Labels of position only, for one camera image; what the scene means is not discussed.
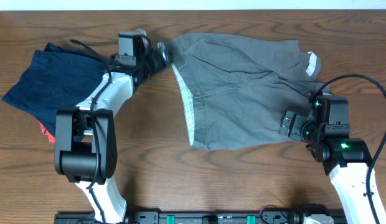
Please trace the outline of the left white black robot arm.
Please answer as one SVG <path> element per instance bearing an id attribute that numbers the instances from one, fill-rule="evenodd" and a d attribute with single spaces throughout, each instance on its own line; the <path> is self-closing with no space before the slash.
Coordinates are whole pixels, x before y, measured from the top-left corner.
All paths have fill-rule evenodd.
<path id="1" fill-rule="evenodd" d="M 133 223 L 128 202 L 114 178 L 118 160 L 114 117 L 136 86 L 171 64 L 163 43 L 142 45 L 138 64 L 104 63 L 101 83 L 86 100 L 56 115 L 55 170 L 87 197 L 92 213 L 58 214 L 55 223 Z"/>

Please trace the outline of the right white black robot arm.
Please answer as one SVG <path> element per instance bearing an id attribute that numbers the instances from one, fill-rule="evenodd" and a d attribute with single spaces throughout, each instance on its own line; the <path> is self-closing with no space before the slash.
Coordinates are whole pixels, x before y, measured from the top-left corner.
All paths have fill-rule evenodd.
<path id="1" fill-rule="evenodd" d="M 344 209 L 348 223 L 386 223 L 378 193 L 373 159 L 363 139 L 350 138 L 348 110 L 312 110 L 309 115 L 287 111 L 279 133 L 306 143 L 323 165 Z"/>

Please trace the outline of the grey shorts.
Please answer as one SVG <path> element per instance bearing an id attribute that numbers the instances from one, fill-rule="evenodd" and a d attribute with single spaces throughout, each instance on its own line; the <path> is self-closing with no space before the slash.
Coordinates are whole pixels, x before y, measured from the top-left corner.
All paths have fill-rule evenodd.
<path id="1" fill-rule="evenodd" d="M 278 131 L 287 111 L 308 113 L 321 88 L 322 61 L 297 40 L 190 33 L 166 43 L 179 85 L 189 144 L 237 150 L 288 141 Z"/>

